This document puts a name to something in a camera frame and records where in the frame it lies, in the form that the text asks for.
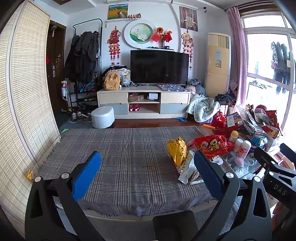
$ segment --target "pink curtain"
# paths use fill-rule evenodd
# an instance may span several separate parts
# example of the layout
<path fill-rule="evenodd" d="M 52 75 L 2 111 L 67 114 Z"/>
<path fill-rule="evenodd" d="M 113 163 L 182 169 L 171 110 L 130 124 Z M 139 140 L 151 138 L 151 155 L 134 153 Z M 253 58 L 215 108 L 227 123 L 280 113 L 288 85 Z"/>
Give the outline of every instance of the pink curtain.
<path fill-rule="evenodd" d="M 232 49 L 234 51 L 234 61 L 237 63 L 238 73 L 238 94 L 237 104 L 244 104 L 246 98 L 247 84 L 247 54 L 246 42 L 244 38 L 244 29 L 236 7 L 227 9 L 228 20 L 232 31 Z"/>

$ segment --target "plaid tablecloth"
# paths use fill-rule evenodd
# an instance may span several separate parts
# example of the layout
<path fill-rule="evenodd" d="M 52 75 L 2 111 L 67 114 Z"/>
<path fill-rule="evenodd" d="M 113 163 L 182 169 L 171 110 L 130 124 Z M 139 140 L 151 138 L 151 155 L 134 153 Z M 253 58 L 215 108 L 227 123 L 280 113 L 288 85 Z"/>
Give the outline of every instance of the plaid tablecloth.
<path fill-rule="evenodd" d="M 78 201 L 81 208 L 106 216 L 138 217 L 187 210 L 213 198 L 204 183 L 178 181 L 166 148 L 167 140 L 178 136 L 187 143 L 202 134 L 195 126 L 72 129 L 38 172 L 44 179 L 58 178 L 96 150 L 102 155 L 102 165 L 85 197 Z M 227 164 L 221 167 L 233 172 Z"/>

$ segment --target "round wall art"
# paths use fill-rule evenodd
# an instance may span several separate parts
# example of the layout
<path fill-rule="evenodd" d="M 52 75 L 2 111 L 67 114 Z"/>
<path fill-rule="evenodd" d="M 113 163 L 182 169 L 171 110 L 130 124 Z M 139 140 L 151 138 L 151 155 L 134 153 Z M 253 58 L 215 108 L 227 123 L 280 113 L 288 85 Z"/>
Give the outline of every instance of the round wall art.
<path fill-rule="evenodd" d="M 126 26 L 124 38 L 132 47 L 147 48 L 154 43 L 151 37 L 155 30 L 156 26 L 148 20 L 134 20 Z"/>

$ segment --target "wooden floor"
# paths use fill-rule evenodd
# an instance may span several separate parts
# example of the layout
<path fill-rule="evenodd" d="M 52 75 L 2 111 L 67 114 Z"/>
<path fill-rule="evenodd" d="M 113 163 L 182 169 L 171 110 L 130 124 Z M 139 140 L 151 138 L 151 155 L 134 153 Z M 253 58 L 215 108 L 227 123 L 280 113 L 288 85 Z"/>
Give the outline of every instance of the wooden floor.
<path fill-rule="evenodd" d="M 201 126 L 194 121 L 182 122 L 177 119 L 116 119 L 110 128 L 143 128 L 168 126 Z"/>

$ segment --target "silver screw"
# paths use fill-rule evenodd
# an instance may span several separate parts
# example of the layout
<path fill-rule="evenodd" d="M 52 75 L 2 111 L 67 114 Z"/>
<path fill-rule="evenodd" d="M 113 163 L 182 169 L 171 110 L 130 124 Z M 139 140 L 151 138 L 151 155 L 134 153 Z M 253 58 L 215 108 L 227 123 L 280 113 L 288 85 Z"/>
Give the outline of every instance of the silver screw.
<path fill-rule="evenodd" d="M 34 181 L 37 182 L 37 183 L 40 182 L 41 181 L 41 177 L 40 176 L 35 177 Z"/>
<path fill-rule="evenodd" d="M 67 172 L 64 172 L 62 175 L 61 175 L 62 179 L 67 179 L 69 177 L 69 173 Z"/>
<path fill-rule="evenodd" d="M 257 177 L 257 176 L 254 176 L 254 180 L 255 180 L 256 182 L 260 182 L 260 181 L 261 181 L 260 177 Z"/>
<path fill-rule="evenodd" d="M 227 172 L 227 173 L 226 173 L 226 176 L 227 176 L 228 178 L 233 178 L 233 177 L 234 177 L 234 175 L 233 175 L 231 172 Z"/>

